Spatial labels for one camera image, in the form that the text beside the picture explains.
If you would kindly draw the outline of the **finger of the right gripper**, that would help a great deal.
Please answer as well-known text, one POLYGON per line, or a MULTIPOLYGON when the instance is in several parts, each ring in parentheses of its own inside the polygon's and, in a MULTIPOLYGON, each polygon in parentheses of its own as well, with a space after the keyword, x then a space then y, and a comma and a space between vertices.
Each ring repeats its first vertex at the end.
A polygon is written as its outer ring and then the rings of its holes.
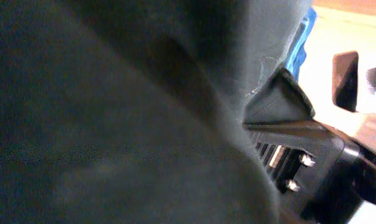
POLYGON ((339 53, 332 59, 332 102, 350 112, 356 112, 357 106, 358 62, 356 51, 339 53))

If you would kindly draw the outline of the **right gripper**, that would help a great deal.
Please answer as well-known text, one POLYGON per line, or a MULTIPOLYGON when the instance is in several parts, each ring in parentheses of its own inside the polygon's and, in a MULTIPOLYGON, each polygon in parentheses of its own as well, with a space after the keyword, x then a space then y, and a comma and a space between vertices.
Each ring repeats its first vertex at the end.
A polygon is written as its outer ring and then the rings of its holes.
POLYGON ((332 127, 307 121, 314 115, 310 99, 281 68, 246 105, 243 127, 284 215, 306 223, 349 223, 364 205, 376 208, 376 154, 332 127))

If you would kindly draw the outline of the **black shorts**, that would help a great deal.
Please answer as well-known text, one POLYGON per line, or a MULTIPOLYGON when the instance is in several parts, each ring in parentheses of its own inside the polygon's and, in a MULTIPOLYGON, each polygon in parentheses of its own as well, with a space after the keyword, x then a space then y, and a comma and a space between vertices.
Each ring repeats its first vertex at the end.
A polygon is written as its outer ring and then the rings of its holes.
POLYGON ((311 1, 0 1, 0 223, 279 223, 243 122, 311 1))

